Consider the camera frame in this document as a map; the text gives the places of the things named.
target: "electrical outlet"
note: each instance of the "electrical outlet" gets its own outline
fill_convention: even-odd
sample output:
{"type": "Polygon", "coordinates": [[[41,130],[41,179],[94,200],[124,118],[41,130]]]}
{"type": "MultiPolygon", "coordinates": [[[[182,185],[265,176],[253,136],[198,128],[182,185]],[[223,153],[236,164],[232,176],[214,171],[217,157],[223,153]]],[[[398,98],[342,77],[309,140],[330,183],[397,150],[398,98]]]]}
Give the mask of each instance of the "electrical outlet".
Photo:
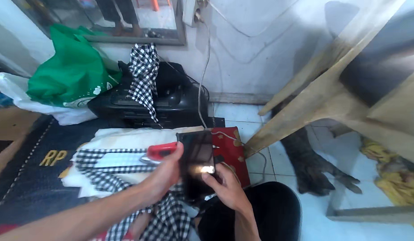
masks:
{"type": "Polygon", "coordinates": [[[194,19],[195,12],[205,8],[208,0],[183,0],[183,22],[190,27],[197,27],[198,24],[194,19]]]}

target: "cable wire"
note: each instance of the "cable wire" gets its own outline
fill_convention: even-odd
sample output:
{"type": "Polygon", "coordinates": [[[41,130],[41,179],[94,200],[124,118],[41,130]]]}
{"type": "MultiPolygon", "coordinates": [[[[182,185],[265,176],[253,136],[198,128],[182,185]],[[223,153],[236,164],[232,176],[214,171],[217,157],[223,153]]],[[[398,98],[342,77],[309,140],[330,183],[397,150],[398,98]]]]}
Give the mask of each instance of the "cable wire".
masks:
{"type": "Polygon", "coordinates": [[[237,32],[239,32],[240,34],[252,38],[252,37],[256,37],[261,35],[263,32],[265,32],[279,17],[283,16],[291,7],[293,7],[297,2],[299,2],[300,0],[296,0],[294,3],[292,3],[289,7],[287,7],[282,13],[280,13],[278,16],[276,16],[266,27],[264,27],[263,30],[261,30],[259,33],[255,34],[255,35],[249,35],[246,34],[245,32],[239,30],[232,22],[230,22],[223,13],[220,12],[220,10],[211,2],[209,1],[208,4],[210,4],[210,6],[217,12],[219,13],[219,15],[227,22],[229,23],[229,25],[231,25],[231,27],[233,29],[235,29],[237,32]]]}
{"type": "MultiPolygon", "coordinates": [[[[231,137],[231,136],[228,136],[227,134],[225,134],[225,133],[223,133],[223,132],[221,132],[221,131],[218,131],[218,132],[214,132],[214,133],[211,133],[212,135],[216,135],[216,134],[223,134],[223,135],[225,135],[226,137],[228,137],[228,138],[231,138],[231,139],[233,139],[233,140],[236,140],[236,141],[238,141],[238,142],[240,142],[243,146],[246,146],[246,144],[244,143],[244,142],[242,142],[242,141],[240,141],[240,140],[237,140],[236,138],[234,138],[234,137],[231,137]]],[[[254,184],[251,184],[250,185],[250,187],[253,187],[253,186],[256,186],[256,185],[258,185],[258,184],[261,184],[261,183],[263,183],[263,181],[265,180],[265,169],[267,168],[267,157],[265,156],[265,155],[263,155],[262,153],[260,153],[259,151],[256,151],[255,149],[253,149],[251,146],[248,146],[248,148],[250,148],[250,149],[252,149],[253,151],[255,151],[255,154],[260,154],[262,157],[263,157],[263,159],[265,160],[264,161],[264,163],[263,163],[263,171],[262,171],[262,179],[259,181],[259,182],[257,182],[257,183],[254,183],[254,184]]]]}
{"type": "Polygon", "coordinates": [[[198,87],[198,115],[200,116],[200,119],[203,123],[204,128],[207,129],[207,125],[204,122],[204,119],[201,115],[201,86],[203,85],[203,80],[204,80],[204,75],[206,73],[207,70],[207,66],[208,66],[208,62],[210,61],[210,29],[207,26],[207,24],[204,21],[200,21],[201,23],[204,24],[204,26],[206,26],[207,30],[208,30],[208,49],[207,49],[207,61],[206,61],[206,65],[204,67],[204,71],[203,71],[203,76],[201,77],[201,81],[200,81],[200,86],[198,87]]]}

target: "phone screen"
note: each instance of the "phone screen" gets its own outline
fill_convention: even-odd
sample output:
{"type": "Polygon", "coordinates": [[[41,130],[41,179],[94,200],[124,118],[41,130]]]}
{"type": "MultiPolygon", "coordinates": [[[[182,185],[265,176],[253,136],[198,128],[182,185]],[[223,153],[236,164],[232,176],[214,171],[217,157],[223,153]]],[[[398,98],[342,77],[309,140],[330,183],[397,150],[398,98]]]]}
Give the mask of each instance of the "phone screen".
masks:
{"type": "Polygon", "coordinates": [[[214,193],[201,178],[202,173],[215,173],[212,135],[210,131],[198,131],[176,136],[184,146],[179,161],[183,191],[189,202],[197,202],[214,193]]]}

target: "mirror frame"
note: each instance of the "mirror frame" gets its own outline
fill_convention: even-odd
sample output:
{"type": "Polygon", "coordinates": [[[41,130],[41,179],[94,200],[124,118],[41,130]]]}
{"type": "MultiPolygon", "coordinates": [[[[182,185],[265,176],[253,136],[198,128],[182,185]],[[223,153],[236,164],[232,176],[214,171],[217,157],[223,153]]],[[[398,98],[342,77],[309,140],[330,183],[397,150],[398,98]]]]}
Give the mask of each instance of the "mirror frame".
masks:
{"type": "MultiPolygon", "coordinates": [[[[159,38],[141,38],[141,37],[128,37],[128,36],[90,36],[84,35],[84,37],[91,42],[105,42],[105,43],[156,43],[158,45],[172,45],[172,46],[184,46],[186,45],[186,32],[183,23],[183,3],[182,0],[170,0],[174,10],[174,20],[176,21],[176,30],[178,32],[177,39],[159,39],[159,38]]],[[[41,25],[39,21],[32,16],[29,11],[22,6],[21,1],[12,0],[18,8],[46,35],[51,38],[49,34],[49,28],[41,25]]]]}

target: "checkered fabric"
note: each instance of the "checkered fabric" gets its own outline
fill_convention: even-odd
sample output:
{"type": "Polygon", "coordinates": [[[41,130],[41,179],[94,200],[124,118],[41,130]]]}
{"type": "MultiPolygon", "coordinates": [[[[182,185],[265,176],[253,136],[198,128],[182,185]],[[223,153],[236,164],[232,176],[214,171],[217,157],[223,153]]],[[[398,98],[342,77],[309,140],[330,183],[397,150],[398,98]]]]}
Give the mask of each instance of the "checkered fabric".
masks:
{"type": "Polygon", "coordinates": [[[129,70],[133,82],[128,90],[128,97],[137,101],[149,110],[152,120],[158,123],[152,95],[157,95],[155,79],[158,75],[159,60],[156,56],[156,46],[150,44],[135,44],[130,54],[129,70]]]}
{"type": "MultiPolygon", "coordinates": [[[[73,156],[76,168],[88,177],[98,191],[119,192],[131,186],[114,174],[152,172],[155,165],[96,167],[97,162],[106,154],[145,153],[147,149],[79,149],[73,156]]],[[[189,227],[192,224],[186,210],[182,184],[170,188],[167,194],[156,204],[124,218],[113,225],[107,233],[107,241],[121,241],[130,224],[140,212],[151,213],[156,210],[148,226],[140,236],[141,241],[187,240],[189,227]]]]}

